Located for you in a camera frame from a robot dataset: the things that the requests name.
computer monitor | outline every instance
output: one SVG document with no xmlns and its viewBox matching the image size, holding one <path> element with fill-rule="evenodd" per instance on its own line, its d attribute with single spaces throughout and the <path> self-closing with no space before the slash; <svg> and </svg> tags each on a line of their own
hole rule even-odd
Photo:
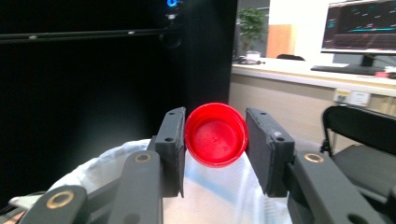
<svg viewBox="0 0 396 224">
<path fill-rule="evenodd" d="M 376 55 L 396 55 L 396 1 L 329 4 L 321 52 L 363 55 L 366 67 Z"/>
</svg>

desk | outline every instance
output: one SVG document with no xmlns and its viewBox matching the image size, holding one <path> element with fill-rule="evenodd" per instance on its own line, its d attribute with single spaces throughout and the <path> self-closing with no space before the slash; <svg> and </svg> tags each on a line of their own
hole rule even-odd
<svg viewBox="0 0 396 224">
<path fill-rule="evenodd" d="M 321 114 L 334 90 L 371 93 L 369 109 L 396 116 L 396 80 L 311 71 L 312 63 L 262 59 L 265 64 L 233 65 L 229 104 L 245 115 L 247 107 L 271 114 L 292 136 L 321 144 Z M 351 142 L 339 138 L 337 148 Z"/>
</svg>

blue ring light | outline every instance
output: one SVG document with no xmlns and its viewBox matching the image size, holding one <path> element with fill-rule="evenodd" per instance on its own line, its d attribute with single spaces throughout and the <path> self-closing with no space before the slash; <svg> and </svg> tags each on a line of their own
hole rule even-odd
<svg viewBox="0 0 396 224">
<path fill-rule="evenodd" d="M 169 7 L 175 7 L 177 5 L 177 0 L 168 0 L 167 4 Z"/>
</svg>

red circular lid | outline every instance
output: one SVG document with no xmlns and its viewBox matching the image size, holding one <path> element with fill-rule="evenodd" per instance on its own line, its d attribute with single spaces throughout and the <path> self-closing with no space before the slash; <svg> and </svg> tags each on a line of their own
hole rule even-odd
<svg viewBox="0 0 396 224">
<path fill-rule="evenodd" d="M 198 162 L 210 167 L 224 167 L 245 151 L 248 128 L 242 116 L 229 105 L 201 105 L 187 118 L 185 142 Z"/>
</svg>

green plant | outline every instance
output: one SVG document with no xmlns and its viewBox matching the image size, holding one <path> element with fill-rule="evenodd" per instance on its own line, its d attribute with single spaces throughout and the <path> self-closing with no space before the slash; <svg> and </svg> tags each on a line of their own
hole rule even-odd
<svg viewBox="0 0 396 224">
<path fill-rule="evenodd" d="M 241 30 L 242 50 L 244 52 L 253 49 L 253 40 L 262 39 L 264 33 L 264 14 L 262 11 L 246 7 L 238 12 L 239 28 Z"/>
</svg>

